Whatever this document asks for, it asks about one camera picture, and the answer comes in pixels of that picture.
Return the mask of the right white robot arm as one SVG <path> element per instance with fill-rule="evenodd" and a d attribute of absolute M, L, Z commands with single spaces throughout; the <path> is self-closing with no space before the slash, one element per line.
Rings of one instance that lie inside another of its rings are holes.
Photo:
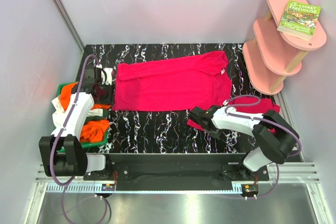
<path fill-rule="evenodd" d="M 250 180 L 257 171 L 271 163 L 283 164 L 295 146 L 295 155 L 300 153 L 298 133 L 274 110 L 266 113 L 238 112 L 232 105 L 212 106 L 208 110 L 195 107 L 190 112 L 192 122 L 214 138 L 224 130 L 231 130 L 254 137 L 258 147 L 250 151 L 238 167 L 239 176 Z"/>

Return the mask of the magenta t-shirt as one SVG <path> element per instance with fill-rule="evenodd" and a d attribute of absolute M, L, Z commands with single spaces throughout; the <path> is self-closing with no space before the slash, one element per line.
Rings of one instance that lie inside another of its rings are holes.
<path fill-rule="evenodd" d="M 208 109 L 229 99 L 232 81 L 224 51 L 118 65 L 114 110 Z"/>

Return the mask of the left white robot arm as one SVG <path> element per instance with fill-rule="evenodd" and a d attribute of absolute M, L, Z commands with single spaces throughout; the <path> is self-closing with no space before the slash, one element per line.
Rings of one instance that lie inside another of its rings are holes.
<path fill-rule="evenodd" d="M 71 89 L 63 122 L 39 141 L 46 176 L 83 176 L 95 172 L 107 180 L 113 175 L 113 167 L 106 163 L 104 155 L 86 154 L 80 143 L 80 133 L 93 106 L 113 103 L 112 76 L 112 68 L 88 67 Z"/>

